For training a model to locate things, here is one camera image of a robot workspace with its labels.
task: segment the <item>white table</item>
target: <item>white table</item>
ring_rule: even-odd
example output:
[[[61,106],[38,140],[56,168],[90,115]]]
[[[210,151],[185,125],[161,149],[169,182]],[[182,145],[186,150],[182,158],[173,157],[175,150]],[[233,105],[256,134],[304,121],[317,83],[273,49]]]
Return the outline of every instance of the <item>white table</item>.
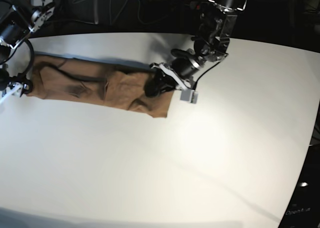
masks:
[[[137,67],[192,44],[183,35],[138,33],[32,43]],[[83,228],[278,227],[313,131],[320,54],[243,40],[228,52],[201,79],[196,105],[175,92],[167,119],[10,99],[0,115],[0,205]],[[21,47],[12,65],[23,68],[27,54]]]

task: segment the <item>white tabletop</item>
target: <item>white tabletop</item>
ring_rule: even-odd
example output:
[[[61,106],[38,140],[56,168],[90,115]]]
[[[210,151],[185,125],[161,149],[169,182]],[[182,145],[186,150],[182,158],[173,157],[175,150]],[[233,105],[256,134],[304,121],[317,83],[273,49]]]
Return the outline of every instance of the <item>white tabletop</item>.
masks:
[[[192,44],[184,35],[139,33],[32,43],[40,52],[137,67]],[[320,54],[243,40],[228,52],[201,79],[196,105],[175,92],[167,119],[8,100],[0,114],[1,206],[91,220],[83,227],[278,227],[313,131]],[[21,69],[26,54],[21,47],[11,66]]]

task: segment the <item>brown cloth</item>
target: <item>brown cloth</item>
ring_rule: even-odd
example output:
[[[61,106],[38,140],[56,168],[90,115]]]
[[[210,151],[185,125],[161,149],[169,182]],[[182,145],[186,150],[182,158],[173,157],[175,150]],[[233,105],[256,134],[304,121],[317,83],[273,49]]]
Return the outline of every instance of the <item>brown cloth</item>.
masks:
[[[101,78],[103,82],[75,81],[49,68],[48,64],[73,76]],[[166,117],[173,92],[147,98],[144,86],[152,76],[152,73],[137,72],[123,65],[39,55],[32,71],[34,88],[28,96],[104,105],[147,113],[154,118]]]

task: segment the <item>dark background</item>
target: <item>dark background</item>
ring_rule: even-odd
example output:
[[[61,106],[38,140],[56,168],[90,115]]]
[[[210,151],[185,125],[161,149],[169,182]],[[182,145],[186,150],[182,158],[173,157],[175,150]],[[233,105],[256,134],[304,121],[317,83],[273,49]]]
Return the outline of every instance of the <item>dark background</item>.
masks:
[[[128,0],[119,14],[126,0],[111,0],[111,4],[110,0],[98,0],[99,25],[93,25],[75,20],[94,22],[94,0],[78,4],[73,4],[74,0],[58,0],[55,15],[35,37],[108,32],[195,34],[200,14],[193,10],[192,1],[206,2]],[[119,14],[112,25],[109,21],[110,5],[112,19]],[[318,3],[316,7],[310,7],[308,0],[248,0],[246,11],[238,17],[232,37],[320,52],[320,37],[315,32],[319,22]]]

